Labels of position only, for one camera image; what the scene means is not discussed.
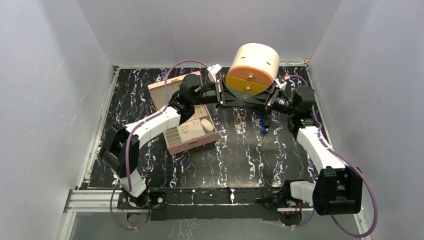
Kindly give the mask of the pink jewelry box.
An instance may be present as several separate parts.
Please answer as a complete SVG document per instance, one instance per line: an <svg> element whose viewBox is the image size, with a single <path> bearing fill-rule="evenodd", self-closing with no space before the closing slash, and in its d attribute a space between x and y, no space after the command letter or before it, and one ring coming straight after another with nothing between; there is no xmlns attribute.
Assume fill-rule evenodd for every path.
<svg viewBox="0 0 424 240"><path fill-rule="evenodd" d="M201 72L195 71L188 74L201 75ZM188 74L176 76L169 78L166 81L163 80L148 85L150 96L157 110L160 110L166 104L165 85L167 85L168 94L171 97L179 90L183 78ZM196 105L194 110L194 114L186 122L163 132L168 152L171 155L213 143L217 140L218 133L207 106L204 104ZM201 125L202 119L208 119L213 124L214 132L209 134L204 132Z"/></svg>

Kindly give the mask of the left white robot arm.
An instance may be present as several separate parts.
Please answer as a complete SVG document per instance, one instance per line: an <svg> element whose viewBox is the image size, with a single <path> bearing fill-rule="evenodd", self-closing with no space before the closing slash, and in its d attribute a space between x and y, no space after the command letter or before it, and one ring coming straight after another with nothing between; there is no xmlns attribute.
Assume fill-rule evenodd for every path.
<svg viewBox="0 0 424 240"><path fill-rule="evenodd" d="M133 123L114 124L105 135L101 160L117 176L123 199L135 208L147 208L153 197L138 170L140 149L163 135L171 155L215 142L218 133L208 104L223 104L222 66L207 67L203 81L199 71L149 85L156 112Z"/></svg>

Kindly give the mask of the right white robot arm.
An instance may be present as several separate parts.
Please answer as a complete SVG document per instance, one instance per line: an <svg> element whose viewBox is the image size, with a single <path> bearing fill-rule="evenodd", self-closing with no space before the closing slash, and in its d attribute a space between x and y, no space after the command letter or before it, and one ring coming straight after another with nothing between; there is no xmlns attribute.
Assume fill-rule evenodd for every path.
<svg viewBox="0 0 424 240"><path fill-rule="evenodd" d="M277 78L268 89L242 99L253 112L286 114L288 130L318 171L316 183L301 179L285 181L282 202L288 207L295 207L300 201L308 203L321 216L357 214L362 205L362 178L358 169L331 152L332 148L323 138L320 125L314 119L314 89L302 84L289 97L285 87L286 82Z"/></svg>

